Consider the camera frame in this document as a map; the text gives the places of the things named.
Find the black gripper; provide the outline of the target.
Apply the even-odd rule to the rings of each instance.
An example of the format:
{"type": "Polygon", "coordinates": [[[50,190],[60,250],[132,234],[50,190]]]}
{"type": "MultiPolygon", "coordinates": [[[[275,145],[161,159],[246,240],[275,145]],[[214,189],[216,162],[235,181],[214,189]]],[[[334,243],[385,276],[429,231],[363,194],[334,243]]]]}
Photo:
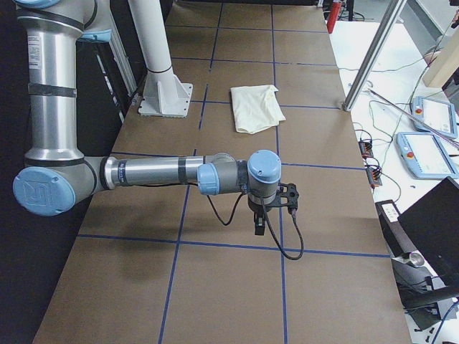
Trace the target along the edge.
{"type": "Polygon", "coordinates": [[[256,236],[265,235],[265,222],[270,211],[267,201],[263,197],[248,196],[248,206],[254,214],[254,227],[256,236]]]}

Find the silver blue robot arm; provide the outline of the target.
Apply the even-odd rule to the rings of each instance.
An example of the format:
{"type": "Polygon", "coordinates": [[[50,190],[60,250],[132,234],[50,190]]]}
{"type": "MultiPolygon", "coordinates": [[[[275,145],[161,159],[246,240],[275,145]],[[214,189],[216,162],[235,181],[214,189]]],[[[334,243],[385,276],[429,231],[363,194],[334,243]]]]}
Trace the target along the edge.
{"type": "Polygon", "coordinates": [[[16,201],[39,216],[56,216],[100,191],[121,186],[195,185],[201,194],[248,197],[255,232],[271,227],[280,205],[281,162],[270,150],[247,161],[226,153],[119,160],[109,156],[119,127],[106,117],[88,121],[87,143],[77,146],[77,49],[93,44],[102,66],[121,39],[108,1],[17,1],[27,31],[32,146],[14,178],[16,201]]]}

